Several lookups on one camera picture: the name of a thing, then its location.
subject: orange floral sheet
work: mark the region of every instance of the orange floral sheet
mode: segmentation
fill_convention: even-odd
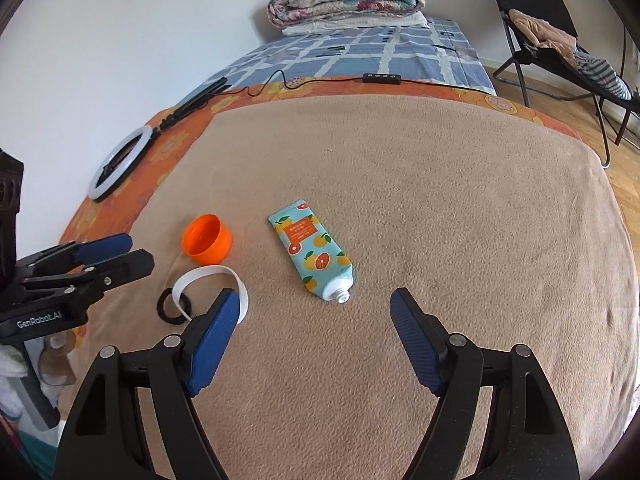
[[[255,94],[260,88],[261,85],[258,85],[250,88],[250,91]],[[154,191],[194,141],[202,135],[215,115],[226,110],[277,99],[351,94],[406,95],[470,103],[484,108],[492,108],[504,114],[515,115],[581,140],[575,130],[560,121],[531,108],[512,103],[507,99],[475,90],[411,83],[398,86],[371,85],[359,81],[341,81],[340,78],[305,84],[299,89],[287,90],[281,82],[273,82],[268,84],[264,91],[256,97],[250,97],[247,92],[217,96],[209,102],[207,107],[194,112],[173,128],[163,132],[131,175],[107,199],[100,203],[95,203],[89,198],[84,199],[62,235],[62,241],[77,240],[82,242],[129,232],[133,222]],[[171,110],[172,108],[169,108],[156,114],[148,124],[156,126]]]

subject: beige blanket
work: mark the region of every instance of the beige blanket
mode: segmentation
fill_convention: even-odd
[[[297,198],[353,260],[344,305],[305,290],[266,220]],[[402,478],[436,399],[390,321],[398,286],[479,346],[533,348],[584,478],[619,439],[638,354],[638,283],[588,146],[431,98],[317,97],[224,112],[133,226],[156,268],[92,306],[86,365],[103,345],[132,351],[180,332],[158,319],[156,299],[194,266],[180,234],[204,212],[231,228],[225,263],[250,294],[212,385],[194,400],[231,479]],[[219,290],[212,278],[191,285],[195,312]],[[170,476],[145,399],[150,448]],[[489,399],[483,392],[462,474],[473,472]]]
[[[516,9],[509,11],[509,19],[518,30],[538,48],[554,48],[572,66],[577,67],[574,50],[578,47],[578,39],[564,30],[554,27],[545,20],[532,18]]]

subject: blue plaid bed sheet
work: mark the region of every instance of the blue plaid bed sheet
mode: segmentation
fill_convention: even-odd
[[[277,69],[298,77],[399,74],[495,95],[494,86],[458,24],[428,18],[429,28],[371,27],[282,37],[217,72],[185,100],[225,76],[232,89],[261,84]]]

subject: wooden floor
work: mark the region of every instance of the wooden floor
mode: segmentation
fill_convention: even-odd
[[[493,70],[488,68],[487,72],[491,74]],[[539,88],[565,94],[544,83],[534,80],[528,81],[529,84]],[[492,82],[499,96],[523,104],[522,92],[519,87],[500,83],[493,79]],[[536,92],[529,92],[529,98],[532,108],[577,130],[583,140],[600,155],[601,160],[604,160],[602,133],[598,126],[592,100],[585,99],[567,103]],[[640,152],[624,140],[620,143],[620,146],[616,146],[612,140],[614,132],[609,128],[609,125],[607,125],[607,131],[609,133],[609,148],[612,158],[611,166],[607,170],[607,176],[620,209],[622,209],[626,228],[631,236],[636,267],[640,269]]]

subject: white wall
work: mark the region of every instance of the white wall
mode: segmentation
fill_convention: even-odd
[[[622,60],[623,25],[607,0],[564,0],[575,28],[580,35],[580,44],[594,56],[607,59],[616,70]],[[510,51],[495,0],[426,0],[427,15],[450,18],[460,25],[471,45],[478,51],[483,62],[499,66],[510,57]],[[631,61],[629,41],[625,79],[632,86],[640,84],[638,74]],[[562,83],[547,72],[530,67],[527,71],[552,84],[565,89],[576,89],[571,83]]]
[[[25,163],[18,255],[57,243],[124,136],[277,35],[267,2],[23,2],[0,36],[0,148]]]

